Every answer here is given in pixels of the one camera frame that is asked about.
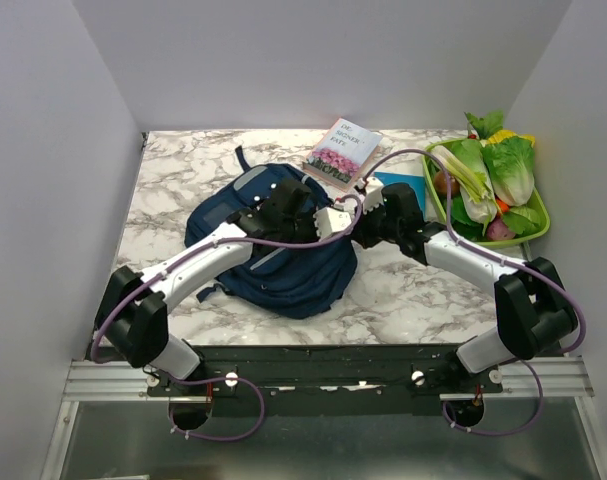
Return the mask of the navy blue student backpack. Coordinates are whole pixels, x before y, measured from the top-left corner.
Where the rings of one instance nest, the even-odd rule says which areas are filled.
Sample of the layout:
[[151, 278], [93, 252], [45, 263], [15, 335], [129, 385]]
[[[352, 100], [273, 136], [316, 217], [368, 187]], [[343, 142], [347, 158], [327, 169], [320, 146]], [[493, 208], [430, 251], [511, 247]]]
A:
[[[234, 212], [253, 207], [269, 196], [274, 185], [286, 179], [302, 182], [311, 196], [305, 213], [328, 207], [331, 199], [324, 188], [288, 164], [250, 166], [243, 149], [235, 155], [243, 174], [199, 204], [187, 220], [184, 245], [190, 247], [211, 234]], [[324, 313], [340, 299], [357, 268], [351, 240], [342, 238], [314, 249], [270, 249], [216, 277], [224, 293], [291, 319]]]

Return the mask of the white book with pink roses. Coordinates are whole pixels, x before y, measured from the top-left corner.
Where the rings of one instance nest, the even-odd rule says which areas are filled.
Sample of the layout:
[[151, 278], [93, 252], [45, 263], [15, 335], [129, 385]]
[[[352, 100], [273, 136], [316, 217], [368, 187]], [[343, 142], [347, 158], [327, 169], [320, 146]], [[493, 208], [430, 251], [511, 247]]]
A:
[[382, 135], [339, 118], [306, 156], [302, 170], [348, 191], [363, 176]]

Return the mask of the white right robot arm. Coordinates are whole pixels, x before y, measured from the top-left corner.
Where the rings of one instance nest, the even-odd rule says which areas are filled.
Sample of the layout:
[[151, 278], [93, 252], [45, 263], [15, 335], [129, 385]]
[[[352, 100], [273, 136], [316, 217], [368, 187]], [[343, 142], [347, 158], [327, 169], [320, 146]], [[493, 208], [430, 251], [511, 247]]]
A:
[[383, 185], [372, 178], [359, 182], [356, 190], [363, 202], [352, 233], [356, 243], [364, 248], [394, 244], [406, 257], [447, 270], [494, 299], [495, 327], [448, 353], [426, 373], [428, 386], [466, 391], [486, 369], [530, 360], [578, 328], [576, 312], [550, 261], [502, 257], [451, 237], [445, 225], [424, 220], [414, 190], [405, 183]]

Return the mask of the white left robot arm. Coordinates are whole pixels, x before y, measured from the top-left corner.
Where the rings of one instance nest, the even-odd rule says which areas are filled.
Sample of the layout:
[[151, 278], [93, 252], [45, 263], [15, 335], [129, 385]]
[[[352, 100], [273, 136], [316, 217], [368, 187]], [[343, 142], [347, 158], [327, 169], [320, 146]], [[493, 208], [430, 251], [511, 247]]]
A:
[[101, 360], [99, 346], [107, 339], [132, 367], [162, 370], [180, 393], [197, 393], [205, 380], [201, 358], [170, 333], [169, 314], [190, 294], [253, 257], [284, 245], [311, 245], [318, 238], [315, 210], [312, 190], [291, 178], [247, 206], [215, 198], [203, 238], [141, 272], [121, 267], [111, 275], [95, 319], [92, 360]]

